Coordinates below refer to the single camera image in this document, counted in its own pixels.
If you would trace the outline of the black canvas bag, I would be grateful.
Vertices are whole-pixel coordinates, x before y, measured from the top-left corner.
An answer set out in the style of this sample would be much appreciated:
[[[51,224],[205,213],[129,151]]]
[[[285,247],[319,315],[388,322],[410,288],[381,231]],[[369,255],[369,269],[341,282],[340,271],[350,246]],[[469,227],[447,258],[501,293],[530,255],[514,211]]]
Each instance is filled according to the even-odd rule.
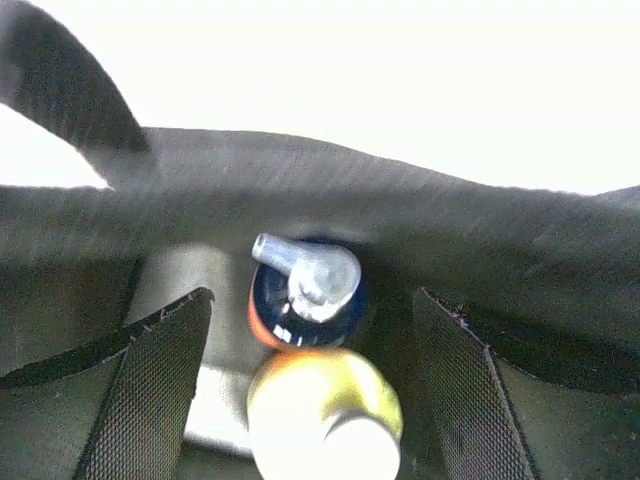
[[[594,196],[485,186],[282,134],[143,127],[107,72],[28,1],[1,5],[1,102],[107,185],[1,189],[1,379],[214,295],[171,479],[264,479],[247,395],[274,354],[344,348],[398,394],[394,479],[451,479],[421,374],[413,297],[491,325],[639,357],[639,190]],[[247,309],[260,233],[331,239],[359,259],[366,310],[329,348],[274,349]]]

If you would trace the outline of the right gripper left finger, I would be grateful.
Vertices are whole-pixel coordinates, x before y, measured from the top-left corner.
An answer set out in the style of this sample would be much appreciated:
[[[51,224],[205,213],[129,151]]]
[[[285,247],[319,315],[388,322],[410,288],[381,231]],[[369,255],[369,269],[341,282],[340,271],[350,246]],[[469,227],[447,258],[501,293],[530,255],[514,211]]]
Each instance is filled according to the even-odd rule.
[[[173,478],[213,303],[197,288],[2,377],[2,478]]]

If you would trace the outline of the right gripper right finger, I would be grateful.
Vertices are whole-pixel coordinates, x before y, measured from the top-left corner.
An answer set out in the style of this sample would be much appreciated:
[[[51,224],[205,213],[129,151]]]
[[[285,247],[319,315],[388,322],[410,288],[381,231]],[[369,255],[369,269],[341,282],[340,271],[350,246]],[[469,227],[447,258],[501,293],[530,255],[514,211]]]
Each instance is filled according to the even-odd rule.
[[[419,289],[421,374],[451,479],[635,479],[639,357],[474,320]]]

